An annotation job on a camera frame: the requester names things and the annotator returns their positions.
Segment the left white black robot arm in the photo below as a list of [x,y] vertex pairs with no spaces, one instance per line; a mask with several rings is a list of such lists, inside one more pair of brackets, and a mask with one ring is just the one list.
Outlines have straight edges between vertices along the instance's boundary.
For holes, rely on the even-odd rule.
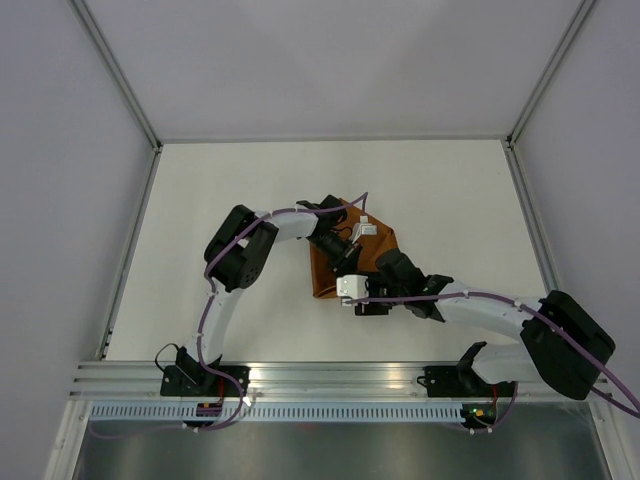
[[182,383],[195,395],[206,396],[218,384],[218,365],[233,312],[242,294],[261,275],[274,245],[306,239],[329,256],[335,271],[356,262],[361,246],[342,239],[335,227],[348,209],[366,204],[367,195],[344,203],[329,195],[321,203],[299,201],[270,212],[235,206],[204,252],[204,278],[210,293],[192,339],[176,351],[164,369],[163,383]]

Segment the brown cloth napkin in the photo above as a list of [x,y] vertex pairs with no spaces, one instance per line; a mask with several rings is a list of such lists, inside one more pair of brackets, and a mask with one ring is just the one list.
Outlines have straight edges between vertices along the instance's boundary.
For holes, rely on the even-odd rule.
[[[352,227],[364,212],[355,207],[349,207],[341,212],[335,212],[336,220],[327,231],[337,233],[342,239],[350,240]],[[376,236],[363,236],[357,242],[362,246],[362,252],[358,261],[358,270],[354,273],[377,272],[375,265],[377,258],[388,250],[398,247],[394,230],[369,215],[369,220],[378,226]],[[327,266],[327,257],[317,247],[310,243],[310,264],[313,297],[316,299],[336,298],[336,278],[343,275],[335,275]]]

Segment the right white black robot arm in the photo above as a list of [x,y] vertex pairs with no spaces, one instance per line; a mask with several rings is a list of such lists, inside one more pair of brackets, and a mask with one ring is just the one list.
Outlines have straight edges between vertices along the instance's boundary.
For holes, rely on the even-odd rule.
[[398,249],[381,255],[373,272],[338,278],[336,292],[361,316],[403,306],[418,318],[508,338],[505,345],[475,342],[458,360],[455,381],[468,395],[506,383],[543,382],[566,398],[583,400],[615,351],[613,339],[562,291],[511,299],[449,276],[425,275]]

